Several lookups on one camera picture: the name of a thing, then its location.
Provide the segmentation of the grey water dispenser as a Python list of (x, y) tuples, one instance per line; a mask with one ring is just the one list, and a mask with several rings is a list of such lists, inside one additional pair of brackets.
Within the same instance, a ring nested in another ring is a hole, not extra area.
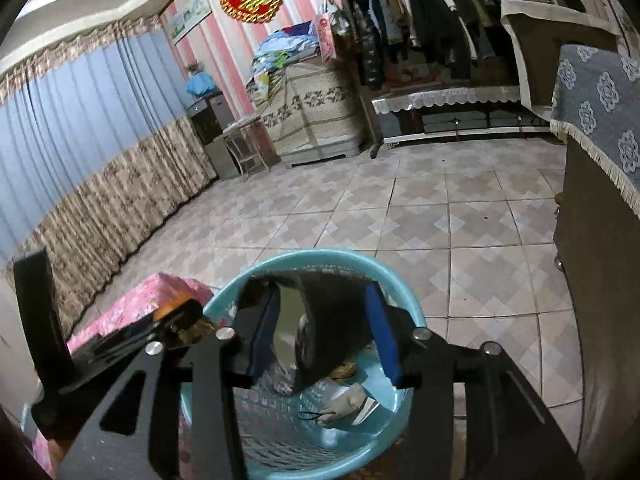
[(204, 146), (220, 180), (239, 177), (238, 163), (233, 158), (224, 140), (224, 128), (233, 122), (233, 115), (221, 92), (203, 96), (188, 108), (188, 115)]

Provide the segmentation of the low tv stand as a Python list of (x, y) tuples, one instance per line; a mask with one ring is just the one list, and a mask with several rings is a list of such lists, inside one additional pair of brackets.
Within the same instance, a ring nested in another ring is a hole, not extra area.
[(382, 143), (477, 136), (538, 136), (549, 123), (521, 102), (517, 86), (451, 87), (390, 92), (371, 101)]

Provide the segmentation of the pile of blue clothes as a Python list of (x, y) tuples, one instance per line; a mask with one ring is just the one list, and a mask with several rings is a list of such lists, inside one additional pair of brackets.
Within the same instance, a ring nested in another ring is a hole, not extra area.
[(277, 30), (259, 46), (252, 61), (252, 74), (247, 92), (255, 104), (269, 98), (274, 77), (288, 63), (294, 63), (319, 51), (317, 27), (313, 21), (299, 23)]

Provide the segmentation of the blue floral curtain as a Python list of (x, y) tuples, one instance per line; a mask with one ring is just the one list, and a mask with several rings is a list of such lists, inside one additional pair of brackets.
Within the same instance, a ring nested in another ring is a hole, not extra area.
[(1, 273), (44, 249), (66, 332), (215, 179), (184, 84), (156, 16), (63, 41), (1, 77)]

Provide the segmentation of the brown paper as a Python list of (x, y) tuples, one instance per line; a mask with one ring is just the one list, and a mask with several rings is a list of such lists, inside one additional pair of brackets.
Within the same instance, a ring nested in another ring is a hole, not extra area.
[(329, 374), (329, 378), (334, 382), (346, 382), (357, 373), (357, 364), (353, 360), (345, 360), (341, 365), (335, 367)]

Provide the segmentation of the clothes rack with garments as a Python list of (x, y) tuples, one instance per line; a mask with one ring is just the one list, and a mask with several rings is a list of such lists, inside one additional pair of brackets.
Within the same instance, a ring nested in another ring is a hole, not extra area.
[(320, 52), (354, 73), (372, 156), (387, 145), (371, 101), (390, 92), (517, 86), (525, 106), (521, 49), (501, 21), (511, 3), (552, 14), (587, 10), (582, 0), (322, 1)]

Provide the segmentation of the small metal table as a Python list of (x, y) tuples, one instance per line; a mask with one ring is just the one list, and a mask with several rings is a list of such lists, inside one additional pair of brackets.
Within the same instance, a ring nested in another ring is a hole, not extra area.
[(262, 123), (262, 116), (257, 113), (232, 122), (222, 132), (222, 138), (244, 179), (270, 171), (280, 162)]

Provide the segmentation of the grey lace covered cabinet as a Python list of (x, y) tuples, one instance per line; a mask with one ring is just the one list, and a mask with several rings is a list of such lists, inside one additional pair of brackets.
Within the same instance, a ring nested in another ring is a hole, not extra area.
[(582, 344), (579, 458), (639, 475), (639, 63), (562, 47), (550, 126), (567, 142), (554, 242)]

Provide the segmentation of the teal plastic basket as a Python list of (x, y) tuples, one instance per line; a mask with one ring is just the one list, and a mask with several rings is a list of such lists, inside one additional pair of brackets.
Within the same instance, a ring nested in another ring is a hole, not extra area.
[(378, 284), (383, 299), (407, 311), (424, 326), (421, 309), (406, 283), (388, 266), (343, 249), (305, 249), (259, 263), (227, 285), (207, 305), (224, 326), (234, 321), (241, 294), (276, 292), (279, 315), (267, 368), (250, 388), (234, 392), (236, 418), (247, 469), (244, 479), (333, 479), (367, 465), (384, 453), (408, 422), (411, 390), (386, 377), (373, 340), (348, 360), (357, 373), (346, 382), (328, 377), (294, 396), (280, 396), (264, 385), (275, 356), (293, 357), (293, 324), (281, 321), (280, 288), (274, 274), (319, 271), (358, 274)]

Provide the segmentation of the blue covered potted plant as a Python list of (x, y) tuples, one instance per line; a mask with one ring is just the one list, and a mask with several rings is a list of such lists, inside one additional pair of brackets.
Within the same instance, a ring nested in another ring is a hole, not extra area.
[(200, 63), (192, 63), (186, 66), (186, 70), (189, 73), (188, 80), (186, 81), (186, 92), (188, 92), (190, 96), (193, 96), (195, 99), (201, 99), (219, 91), (213, 77), (204, 70)]

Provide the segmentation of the cloth covered chest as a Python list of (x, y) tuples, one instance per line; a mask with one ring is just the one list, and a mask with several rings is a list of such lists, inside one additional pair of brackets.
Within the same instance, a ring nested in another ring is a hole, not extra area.
[(274, 151), (288, 168), (354, 157), (367, 132), (352, 75), (318, 56), (252, 80), (247, 93)]

